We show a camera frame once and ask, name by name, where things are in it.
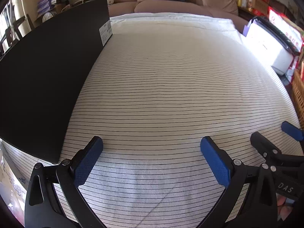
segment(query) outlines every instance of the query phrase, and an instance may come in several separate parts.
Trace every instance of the white label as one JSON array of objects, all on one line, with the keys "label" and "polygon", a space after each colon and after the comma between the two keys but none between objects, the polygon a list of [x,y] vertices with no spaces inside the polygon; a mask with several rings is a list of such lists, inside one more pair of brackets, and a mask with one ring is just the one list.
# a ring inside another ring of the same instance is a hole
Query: white label
[{"label": "white label", "polygon": [[57,3],[57,0],[51,0],[51,4],[54,5]]},{"label": "white label", "polygon": [[99,28],[99,33],[100,33],[102,45],[104,46],[107,40],[113,34],[110,20],[108,20],[101,28]]}]

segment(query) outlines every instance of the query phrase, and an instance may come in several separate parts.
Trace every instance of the label sticker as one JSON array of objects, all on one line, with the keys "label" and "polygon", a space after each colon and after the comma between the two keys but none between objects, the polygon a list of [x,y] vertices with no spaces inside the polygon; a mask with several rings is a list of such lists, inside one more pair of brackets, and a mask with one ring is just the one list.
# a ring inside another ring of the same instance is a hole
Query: label sticker
[{"label": "label sticker", "polygon": [[107,40],[113,34],[110,20],[108,20],[101,28],[99,28],[99,33],[100,33],[102,45],[104,46]]}]

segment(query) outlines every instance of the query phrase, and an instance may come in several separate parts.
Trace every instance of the beige sofa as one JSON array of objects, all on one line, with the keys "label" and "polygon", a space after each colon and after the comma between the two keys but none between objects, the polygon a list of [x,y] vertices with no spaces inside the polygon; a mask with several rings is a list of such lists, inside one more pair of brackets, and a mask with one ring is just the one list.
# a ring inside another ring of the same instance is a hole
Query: beige sofa
[{"label": "beige sofa", "polygon": [[177,2],[168,0],[114,0],[114,4],[109,6],[110,17],[119,16],[126,13],[192,13],[206,15],[215,18],[231,19],[236,29],[242,33],[244,25],[248,22],[234,14],[224,12],[220,9],[203,6],[202,0],[188,0],[188,2]]}]

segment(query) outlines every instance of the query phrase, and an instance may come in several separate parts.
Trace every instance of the bed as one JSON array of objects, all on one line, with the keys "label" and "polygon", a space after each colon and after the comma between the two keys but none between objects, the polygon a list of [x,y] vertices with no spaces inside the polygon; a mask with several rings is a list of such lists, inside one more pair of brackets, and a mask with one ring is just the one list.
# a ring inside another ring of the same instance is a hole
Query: bed
[{"label": "bed", "polygon": [[[78,96],[60,156],[71,159],[93,136],[103,139],[79,189],[107,227],[196,227],[224,190],[200,151],[204,136],[248,165],[264,162],[250,145],[255,131],[283,154],[303,155],[280,129],[283,121],[299,127],[288,93],[232,21],[139,13],[111,24],[113,36]],[[3,145],[27,180],[36,162],[50,165]]]}]

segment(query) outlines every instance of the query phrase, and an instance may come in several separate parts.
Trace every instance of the blue gripper pad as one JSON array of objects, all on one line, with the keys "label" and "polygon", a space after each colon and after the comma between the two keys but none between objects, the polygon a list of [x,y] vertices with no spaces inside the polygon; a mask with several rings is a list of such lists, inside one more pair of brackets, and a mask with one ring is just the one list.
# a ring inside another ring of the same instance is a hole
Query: blue gripper pad
[{"label": "blue gripper pad", "polygon": [[83,150],[77,152],[72,159],[71,170],[74,172],[74,185],[83,185],[91,173],[103,150],[102,139],[94,136]]},{"label": "blue gripper pad", "polygon": [[302,130],[287,121],[282,122],[281,129],[297,141],[304,139]]},{"label": "blue gripper pad", "polygon": [[220,150],[209,136],[201,140],[201,152],[210,166],[217,182],[228,187],[231,179],[231,170],[220,157]]}]

